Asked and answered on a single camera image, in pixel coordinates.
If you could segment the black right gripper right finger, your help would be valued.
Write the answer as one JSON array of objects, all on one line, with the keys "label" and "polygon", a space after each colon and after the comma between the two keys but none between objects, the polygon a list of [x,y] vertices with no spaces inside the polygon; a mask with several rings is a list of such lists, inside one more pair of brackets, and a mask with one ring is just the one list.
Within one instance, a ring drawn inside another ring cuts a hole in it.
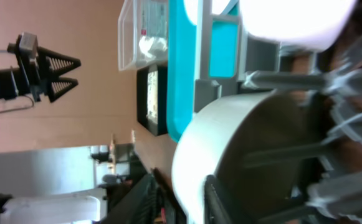
[{"label": "black right gripper right finger", "polygon": [[237,224],[245,221],[238,201],[214,175],[208,175],[204,183],[205,224]]}]

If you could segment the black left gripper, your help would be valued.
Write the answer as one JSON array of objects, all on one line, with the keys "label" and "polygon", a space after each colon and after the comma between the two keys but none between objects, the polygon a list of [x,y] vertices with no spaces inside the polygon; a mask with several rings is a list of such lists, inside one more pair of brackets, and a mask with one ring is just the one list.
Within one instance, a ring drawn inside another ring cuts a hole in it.
[{"label": "black left gripper", "polygon": [[40,95],[48,96],[53,103],[75,88],[79,83],[73,78],[56,78],[81,66],[81,61],[52,50],[38,47],[37,63],[31,61],[20,44],[9,44],[6,50],[16,56],[18,68],[0,70],[0,99],[13,100],[18,96],[31,94],[34,101]]}]

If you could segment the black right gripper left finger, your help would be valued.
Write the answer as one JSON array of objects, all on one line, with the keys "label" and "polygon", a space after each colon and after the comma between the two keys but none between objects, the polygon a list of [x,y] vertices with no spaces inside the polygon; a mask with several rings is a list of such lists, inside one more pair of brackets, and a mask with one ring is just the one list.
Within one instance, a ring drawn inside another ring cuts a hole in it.
[{"label": "black right gripper left finger", "polygon": [[155,217],[156,182],[152,174],[146,174],[100,223],[153,224]]}]

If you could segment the grey bowl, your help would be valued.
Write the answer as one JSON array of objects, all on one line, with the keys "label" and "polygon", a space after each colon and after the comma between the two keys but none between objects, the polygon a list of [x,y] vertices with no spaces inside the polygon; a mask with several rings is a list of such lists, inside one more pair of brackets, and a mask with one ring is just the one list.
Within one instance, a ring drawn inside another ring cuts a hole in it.
[{"label": "grey bowl", "polygon": [[204,223],[204,184],[213,175],[240,206],[244,223],[312,222],[316,210],[291,196],[302,178],[302,161],[245,168],[244,156],[313,140],[304,110],[288,95],[222,97],[194,116],[178,142],[174,194],[190,222]]}]

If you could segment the white napkin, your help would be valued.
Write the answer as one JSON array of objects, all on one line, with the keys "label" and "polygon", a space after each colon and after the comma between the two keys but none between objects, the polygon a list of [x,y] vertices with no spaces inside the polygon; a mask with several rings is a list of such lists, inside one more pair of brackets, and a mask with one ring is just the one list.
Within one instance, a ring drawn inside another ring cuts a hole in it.
[{"label": "white napkin", "polygon": [[168,40],[165,38],[142,36],[138,46],[148,60],[164,60],[168,56]]}]

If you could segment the rice pile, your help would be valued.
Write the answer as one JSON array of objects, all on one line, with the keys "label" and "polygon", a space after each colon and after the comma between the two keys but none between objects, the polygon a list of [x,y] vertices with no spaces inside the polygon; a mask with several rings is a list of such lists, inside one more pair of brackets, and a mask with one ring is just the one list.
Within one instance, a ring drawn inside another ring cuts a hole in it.
[{"label": "rice pile", "polygon": [[148,74],[147,82],[147,118],[153,122],[158,122],[158,72],[153,71]]}]

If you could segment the small pink saucer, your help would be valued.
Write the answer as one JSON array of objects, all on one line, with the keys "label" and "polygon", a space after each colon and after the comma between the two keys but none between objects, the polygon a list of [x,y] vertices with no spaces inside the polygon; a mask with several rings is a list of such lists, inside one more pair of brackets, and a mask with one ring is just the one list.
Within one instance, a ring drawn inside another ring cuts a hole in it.
[{"label": "small pink saucer", "polygon": [[241,0],[244,29],[253,37],[322,52],[333,45],[357,0]]}]

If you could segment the pink plate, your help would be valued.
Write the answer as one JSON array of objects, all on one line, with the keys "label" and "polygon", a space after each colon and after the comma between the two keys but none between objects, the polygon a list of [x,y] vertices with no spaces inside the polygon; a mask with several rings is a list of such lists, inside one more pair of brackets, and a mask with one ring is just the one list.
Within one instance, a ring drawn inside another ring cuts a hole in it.
[{"label": "pink plate", "polygon": [[[222,14],[231,0],[212,0],[212,13]],[[195,26],[198,21],[199,0],[183,0],[186,15],[189,21]]]}]

